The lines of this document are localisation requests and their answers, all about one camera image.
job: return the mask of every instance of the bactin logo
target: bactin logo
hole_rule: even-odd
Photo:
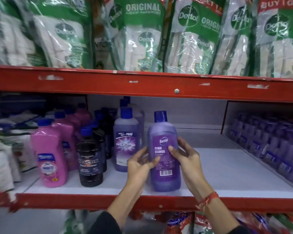
[[[54,173],[56,171],[56,167],[53,163],[51,162],[45,162],[43,163],[43,165],[41,166],[41,170],[44,174],[46,175],[51,175],[52,173]]]
[[[178,21],[182,26],[195,26],[198,20],[199,13],[192,5],[183,7],[178,16]]]
[[[202,51],[207,51],[210,47],[209,41],[206,38],[203,38],[201,36],[197,37],[197,46],[202,50]]]
[[[244,7],[238,8],[231,17],[231,26],[235,30],[242,30],[249,27],[251,24],[251,14],[247,8],[247,5]]]
[[[114,4],[112,6],[110,13],[108,15],[108,19],[110,22],[110,25],[113,28],[117,28],[121,25],[121,15],[122,15],[122,10],[121,10],[121,5],[120,4]]]
[[[168,138],[167,137],[163,137],[160,139],[160,145],[165,145],[168,143]]]
[[[286,37],[289,30],[289,18],[282,14],[273,15],[266,22],[264,29],[270,36]]]
[[[155,37],[151,32],[143,32],[140,34],[138,41],[144,47],[151,47],[155,41]]]
[[[60,23],[55,26],[57,35],[64,40],[73,39],[76,36],[74,28],[66,23]]]

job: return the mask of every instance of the shelf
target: shelf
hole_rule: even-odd
[[[293,187],[220,134],[179,133],[200,153],[206,179],[230,210],[293,212]],[[83,187],[77,171],[70,172],[65,185],[45,188],[37,180],[23,193],[16,194],[13,209],[106,209],[124,187],[127,174],[117,172],[112,161],[104,182]],[[195,210],[195,201],[183,179],[181,189],[154,192],[147,181],[134,210]]]
[[[0,66],[0,91],[293,102],[293,79]]]

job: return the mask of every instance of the barcode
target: barcode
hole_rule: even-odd
[[[165,170],[165,171],[160,171],[160,176],[171,176],[172,175],[172,170]]]

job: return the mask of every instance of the dettol logo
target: dettol logo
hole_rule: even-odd
[[[288,30],[289,18],[282,14],[273,15],[265,24],[265,33],[270,36],[287,37]]]
[[[122,15],[121,5],[114,4],[114,6],[111,8],[109,16],[108,16],[110,25],[113,28],[120,27],[121,15]]]
[[[231,17],[231,26],[235,30],[245,29],[251,23],[251,15],[247,9],[247,5],[238,8]]]
[[[181,9],[178,21],[182,26],[191,27],[197,24],[199,14],[193,6],[185,6]]]
[[[139,43],[144,47],[151,47],[155,41],[155,37],[151,32],[143,32],[139,36]]]
[[[76,32],[74,28],[66,23],[60,23],[55,26],[57,35],[64,40],[75,38]]]
[[[209,49],[209,41],[206,38],[198,36],[197,46],[203,51],[207,51]]]

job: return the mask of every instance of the person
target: person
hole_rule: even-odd
[[[200,202],[214,193],[214,190],[203,174],[199,153],[181,137],[178,137],[178,144],[184,151],[176,150],[172,146],[169,146],[168,150],[180,162],[184,181],[195,199]],[[145,161],[143,158],[146,153],[147,147],[144,147],[128,160],[128,178],[125,187],[107,211],[98,217],[88,234],[121,234],[129,212],[142,194],[149,171],[160,161],[159,156],[152,161]],[[211,199],[210,203],[204,206],[204,213],[215,234],[248,233],[246,228],[239,225],[219,197]]]

